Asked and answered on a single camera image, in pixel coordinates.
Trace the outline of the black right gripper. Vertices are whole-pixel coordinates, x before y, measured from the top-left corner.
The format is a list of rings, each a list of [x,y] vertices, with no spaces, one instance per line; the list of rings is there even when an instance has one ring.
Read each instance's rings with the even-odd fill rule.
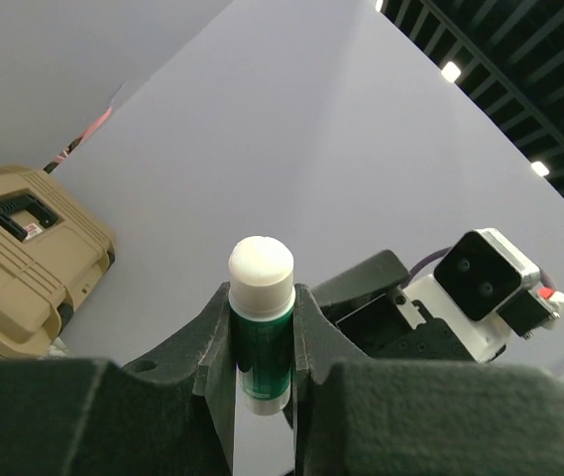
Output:
[[[372,358],[488,363],[507,350],[498,317],[470,321],[429,279],[407,287],[408,272],[381,251],[311,289],[325,318]]]

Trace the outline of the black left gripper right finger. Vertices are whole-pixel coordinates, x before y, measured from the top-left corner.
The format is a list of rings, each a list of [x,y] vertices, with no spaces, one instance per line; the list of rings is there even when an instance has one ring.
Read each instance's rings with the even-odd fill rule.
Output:
[[[372,359],[298,286],[298,475],[564,475],[564,388],[535,368]]]

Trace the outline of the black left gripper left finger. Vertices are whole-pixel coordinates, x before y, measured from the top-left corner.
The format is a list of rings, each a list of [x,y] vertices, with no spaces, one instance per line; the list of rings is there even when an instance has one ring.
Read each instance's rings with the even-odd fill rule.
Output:
[[[0,360],[0,475],[228,475],[235,369],[228,289],[125,366]]]

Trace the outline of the green white glue stick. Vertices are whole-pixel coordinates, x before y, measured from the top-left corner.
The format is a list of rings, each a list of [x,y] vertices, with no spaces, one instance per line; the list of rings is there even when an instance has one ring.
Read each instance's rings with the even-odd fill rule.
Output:
[[[269,417],[290,399],[294,258],[267,236],[247,237],[229,260],[232,350],[247,408]]]

